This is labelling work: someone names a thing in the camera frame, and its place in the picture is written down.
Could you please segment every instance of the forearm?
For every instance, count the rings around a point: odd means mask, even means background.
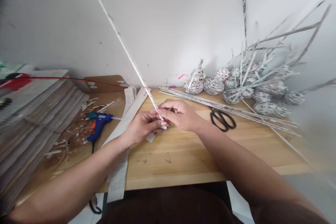
[[[115,138],[40,188],[9,218],[19,223],[67,223],[85,207],[127,148],[122,136]]]
[[[249,203],[302,199],[301,194],[260,158],[232,141],[216,126],[200,125],[195,132],[239,193]]]

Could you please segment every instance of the red paint splatter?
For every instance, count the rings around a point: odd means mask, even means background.
[[[178,79],[181,79],[182,77],[183,77],[184,75],[181,75]],[[187,76],[188,77],[188,75],[185,75],[185,76]]]

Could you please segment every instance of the blue glue gun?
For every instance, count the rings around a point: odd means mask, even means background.
[[[94,143],[100,137],[102,130],[107,122],[112,121],[113,115],[106,113],[88,113],[87,116],[90,119],[96,120],[95,129],[92,131],[91,135],[87,138],[89,142]]]

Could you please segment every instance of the scissors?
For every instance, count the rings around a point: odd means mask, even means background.
[[[211,121],[212,121],[212,123],[213,123],[217,128],[219,128],[221,131],[223,131],[223,132],[227,132],[230,128],[231,128],[231,129],[234,129],[234,128],[237,127],[236,121],[232,118],[232,116],[230,116],[229,114],[227,114],[227,113],[225,113],[225,112],[223,112],[223,111],[217,110],[217,109],[215,109],[215,108],[213,108],[213,107],[210,107],[210,106],[209,106],[209,108],[211,109],[210,117],[211,117]],[[224,118],[223,115],[226,115],[227,117],[229,117],[233,125],[230,125],[230,124],[225,120],[225,118]],[[214,121],[214,117],[216,117],[216,118],[218,119],[218,121],[220,121],[220,122],[222,123],[222,125],[224,126],[224,128],[219,127],[219,126],[215,123],[215,121]]]

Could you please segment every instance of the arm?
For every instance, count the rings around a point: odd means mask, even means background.
[[[151,131],[161,132],[163,129],[159,127],[169,126],[155,118],[156,115],[149,112],[139,112],[121,136],[44,185],[15,208],[7,221],[67,223],[72,220],[89,202],[124,151],[142,141]]]
[[[215,158],[225,177],[249,202],[252,213],[271,201],[296,202],[321,215],[297,190],[260,158],[201,118],[182,100],[166,100],[157,113],[186,131],[193,131]]]

